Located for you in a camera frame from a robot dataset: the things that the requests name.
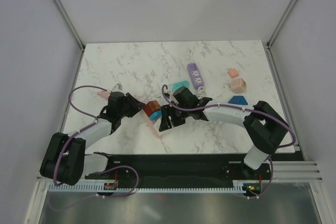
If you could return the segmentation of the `teal power strip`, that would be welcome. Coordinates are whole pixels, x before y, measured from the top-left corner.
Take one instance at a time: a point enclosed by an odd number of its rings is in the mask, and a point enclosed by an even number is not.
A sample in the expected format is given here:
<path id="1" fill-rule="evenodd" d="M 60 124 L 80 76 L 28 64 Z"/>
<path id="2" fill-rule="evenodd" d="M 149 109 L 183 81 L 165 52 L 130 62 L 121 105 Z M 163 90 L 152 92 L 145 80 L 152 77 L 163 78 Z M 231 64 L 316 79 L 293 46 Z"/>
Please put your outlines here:
<path id="1" fill-rule="evenodd" d="M 177 89 L 179 89 L 181 87 L 189 88 L 190 83 L 189 83 L 189 81 L 184 80 L 184 81 L 175 82 L 173 84 L 169 84 L 167 87 L 168 87 L 168 90 L 170 90 L 172 92 L 175 92 Z"/>

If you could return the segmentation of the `purple power strip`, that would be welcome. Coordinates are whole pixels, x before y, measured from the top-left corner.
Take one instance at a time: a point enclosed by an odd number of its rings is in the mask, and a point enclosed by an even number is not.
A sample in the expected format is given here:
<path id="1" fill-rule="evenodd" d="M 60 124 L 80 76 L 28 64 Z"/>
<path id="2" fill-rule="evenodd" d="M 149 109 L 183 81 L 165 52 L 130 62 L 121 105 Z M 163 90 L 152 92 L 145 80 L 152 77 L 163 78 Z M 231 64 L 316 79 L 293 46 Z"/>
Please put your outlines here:
<path id="1" fill-rule="evenodd" d="M 197 64 L 189 63 L 187 65 L 187 70 L 194 89 L 197 90 L 200 87 L 204 87 L 204 81 Z"/>

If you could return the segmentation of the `light blue plug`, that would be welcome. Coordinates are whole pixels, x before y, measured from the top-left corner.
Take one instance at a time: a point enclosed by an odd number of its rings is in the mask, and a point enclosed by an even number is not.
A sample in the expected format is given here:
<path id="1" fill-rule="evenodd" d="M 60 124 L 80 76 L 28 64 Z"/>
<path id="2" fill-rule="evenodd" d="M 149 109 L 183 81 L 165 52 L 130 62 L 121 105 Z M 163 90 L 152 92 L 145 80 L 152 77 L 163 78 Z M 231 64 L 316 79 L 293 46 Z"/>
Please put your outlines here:
<path id="1" fill-rule="evenodd" d="M 161 116 L 162 116 L 162 112 L 161 112 L 161 110 L 159 110 L 159 111 L 155 111 L 153 114 L 151 114 L 151 115 L 149 116 L 149 119 L 150 119 L 151 121 L 156 121 L 156 120 L 158 120 Z"/>

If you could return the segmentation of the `blue cube plug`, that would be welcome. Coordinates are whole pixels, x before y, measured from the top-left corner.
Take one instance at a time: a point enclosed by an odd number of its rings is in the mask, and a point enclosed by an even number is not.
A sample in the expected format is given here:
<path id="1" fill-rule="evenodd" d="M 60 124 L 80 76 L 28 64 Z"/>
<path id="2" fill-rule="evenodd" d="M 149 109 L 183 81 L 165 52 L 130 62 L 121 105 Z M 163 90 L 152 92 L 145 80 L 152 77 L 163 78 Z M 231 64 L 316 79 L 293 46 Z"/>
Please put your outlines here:
<path id="1" fill-rule="evenodd" d="M 246 98 L 243 95 L 234 95 L 228 101 L 230 104 L 236 105 L 248 105 Z"/>

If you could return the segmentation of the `peach cube plug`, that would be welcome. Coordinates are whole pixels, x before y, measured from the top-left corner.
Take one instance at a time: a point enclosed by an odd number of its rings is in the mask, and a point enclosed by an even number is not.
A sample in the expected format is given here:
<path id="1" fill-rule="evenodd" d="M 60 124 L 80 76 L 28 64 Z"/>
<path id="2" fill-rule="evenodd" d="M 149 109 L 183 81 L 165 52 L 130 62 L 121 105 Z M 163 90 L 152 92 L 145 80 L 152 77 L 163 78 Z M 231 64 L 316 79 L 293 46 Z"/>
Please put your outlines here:
<path id="1" fill-rule="evenodd" d="M 247 84 L 243 78 L 232 79 L 230 89 L 233 93 L 244 93 L 247 90 Z"/>

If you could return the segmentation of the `brown cube plug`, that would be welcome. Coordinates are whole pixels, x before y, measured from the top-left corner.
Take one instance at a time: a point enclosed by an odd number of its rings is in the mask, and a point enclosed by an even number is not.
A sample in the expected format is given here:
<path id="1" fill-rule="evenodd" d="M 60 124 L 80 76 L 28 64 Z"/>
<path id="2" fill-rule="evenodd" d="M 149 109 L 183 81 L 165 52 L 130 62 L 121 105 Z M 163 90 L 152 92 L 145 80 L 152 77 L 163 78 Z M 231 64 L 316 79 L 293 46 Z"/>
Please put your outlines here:
<path id="1" fill-rule="evenodd" d="M 153 101 L 149 101 L 145 107 L 143 108 L 144 113 L 150 117 L 153 113 L 160 111 L 161 110 L 161 106 L 160 104 L 157 102 L 157 100 L 153 100 Z"/>

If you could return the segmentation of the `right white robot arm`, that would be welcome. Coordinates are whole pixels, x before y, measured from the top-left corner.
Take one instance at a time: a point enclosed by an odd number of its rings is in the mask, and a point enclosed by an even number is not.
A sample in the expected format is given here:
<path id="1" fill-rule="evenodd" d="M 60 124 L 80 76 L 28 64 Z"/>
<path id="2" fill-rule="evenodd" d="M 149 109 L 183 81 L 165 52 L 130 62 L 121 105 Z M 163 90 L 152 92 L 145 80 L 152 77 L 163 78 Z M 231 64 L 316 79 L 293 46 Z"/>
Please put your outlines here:
<path id="1" fill-rule="evenodd" d="M 240 172 L 245 178 L 254 178 L 259 173 L 261 164 L 280 148 L 289 132 L 288 124 L 265 101 L 258 101 L 253 106 L 220 103 L 208 97 L 199 99 L 188 88 L 180 87 L 173 93 L 176 102 L 172 102 L 164 93 L 166 88 L 166 85 L 162 87 L 167 105 L 161 107 L 158 131 L 162 133 L 181 126 L 189 117 L 244 128 L 253 143 L 240 166 Z"/>

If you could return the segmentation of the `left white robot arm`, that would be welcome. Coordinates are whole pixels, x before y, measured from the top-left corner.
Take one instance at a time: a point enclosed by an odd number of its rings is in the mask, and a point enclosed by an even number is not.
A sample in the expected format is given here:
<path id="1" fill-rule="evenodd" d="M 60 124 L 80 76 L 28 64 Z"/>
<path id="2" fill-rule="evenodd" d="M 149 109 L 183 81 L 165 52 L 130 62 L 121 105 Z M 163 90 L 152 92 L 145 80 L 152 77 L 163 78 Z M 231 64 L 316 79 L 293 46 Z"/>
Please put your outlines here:
<path id="1" fill-rule="evenodd" d="M 124 117 L 131 118 L 145 107 L 129 93 L 111 92 L 108 103 L 94 121 L 70 134 L 54 133 L 41 163 L 40 175 L 53 180 L 55 186 L 73 186 L 83 175 L 86 149 L 113 134 Z"/>

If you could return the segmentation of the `pink plug adapter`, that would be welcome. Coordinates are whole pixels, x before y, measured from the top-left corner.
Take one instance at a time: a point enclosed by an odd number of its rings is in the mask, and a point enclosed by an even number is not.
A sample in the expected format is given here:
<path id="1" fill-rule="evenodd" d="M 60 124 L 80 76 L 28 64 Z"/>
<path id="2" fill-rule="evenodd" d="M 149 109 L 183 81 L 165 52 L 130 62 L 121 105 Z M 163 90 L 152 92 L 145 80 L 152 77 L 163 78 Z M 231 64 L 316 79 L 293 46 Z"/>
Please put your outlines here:
<path id="1" fill-rule="evenodd" d="M 239 72 L 236 69 L 229 69 L 227 73 L 231 79 L 237 78 L 239 76 Z"/>

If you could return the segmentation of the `pink power strip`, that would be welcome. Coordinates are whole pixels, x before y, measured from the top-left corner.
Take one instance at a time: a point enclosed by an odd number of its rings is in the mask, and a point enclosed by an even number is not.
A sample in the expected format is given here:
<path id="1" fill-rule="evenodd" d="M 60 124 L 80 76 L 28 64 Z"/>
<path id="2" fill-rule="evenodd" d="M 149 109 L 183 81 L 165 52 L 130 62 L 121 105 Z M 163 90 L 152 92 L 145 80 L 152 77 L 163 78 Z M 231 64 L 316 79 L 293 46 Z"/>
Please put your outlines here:
<path id="1" fill-rule="evenodd" d="M 159 133 L 159 126 L 160 126 L 160 123 L 161 123 L 161 117 L 156 121 L 151 121 L 149 119 L 149 117 L 144 113 L 144 118 L 146 120 L 146 123 L 147 123 L 148 127 L 152 130 L 155 137 L 157 137 L 158 139 L 161 139 L 162 136 Z"/>

